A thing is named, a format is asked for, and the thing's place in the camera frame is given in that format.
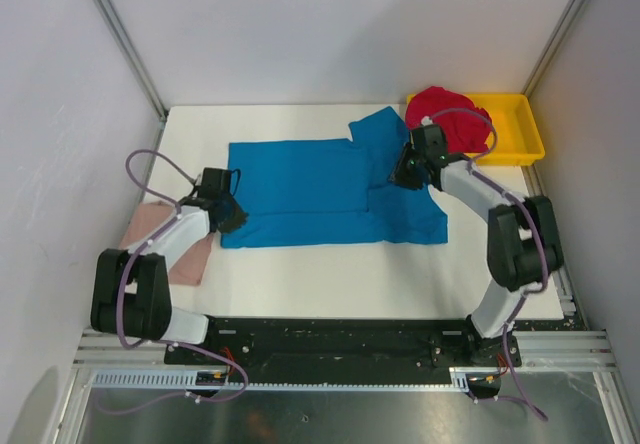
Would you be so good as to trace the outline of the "blue t shirt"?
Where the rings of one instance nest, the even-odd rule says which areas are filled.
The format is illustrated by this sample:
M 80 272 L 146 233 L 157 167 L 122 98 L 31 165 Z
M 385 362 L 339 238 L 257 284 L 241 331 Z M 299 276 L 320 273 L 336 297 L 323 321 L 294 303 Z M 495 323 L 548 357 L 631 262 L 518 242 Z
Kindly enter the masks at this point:
M 408 140 L 398 113 L 385 107 L 348 128 L 348 138 L 230 144 L 248 219 L 222 247 L 447 243 L 448 217 L 429 190 L 389 180 Z

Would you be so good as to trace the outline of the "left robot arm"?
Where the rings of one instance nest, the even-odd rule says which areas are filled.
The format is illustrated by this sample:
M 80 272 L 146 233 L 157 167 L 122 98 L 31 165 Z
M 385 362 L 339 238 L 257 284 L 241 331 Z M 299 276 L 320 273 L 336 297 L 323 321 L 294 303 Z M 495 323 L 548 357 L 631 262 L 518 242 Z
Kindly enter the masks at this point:
M 197 242 L 246 223 L 248 214 L 235 199 L 240 178 L 238 169 L 204 169 L 164 221 L 129 246 L 99 255 L 90 311 L 94 330 L 119 336 L 125 348 L 138 338 L 186 343 L 187 353 L 202 364 L 219 356 L 221 340 L 208 331 L 209 319 L 172 304 L 169 271 Z

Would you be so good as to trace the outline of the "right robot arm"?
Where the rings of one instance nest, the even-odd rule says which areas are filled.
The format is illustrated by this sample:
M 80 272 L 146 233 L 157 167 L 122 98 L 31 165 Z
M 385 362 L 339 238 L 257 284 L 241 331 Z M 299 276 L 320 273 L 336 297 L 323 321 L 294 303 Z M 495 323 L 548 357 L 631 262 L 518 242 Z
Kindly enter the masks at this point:
M 451 153 L 440 126 L 409 132 L 390 181 L 410 190 L 431 186 L 455 197 L 487 225 L 486 262 L 491 275 L 478 307 L 467 316 L 461 352 L 484 365 L 499 351 L 510 355 L 508 335 L 526 300 L 542 294 L 564 265 L 553 205 L 545 196 L 521 196 Z

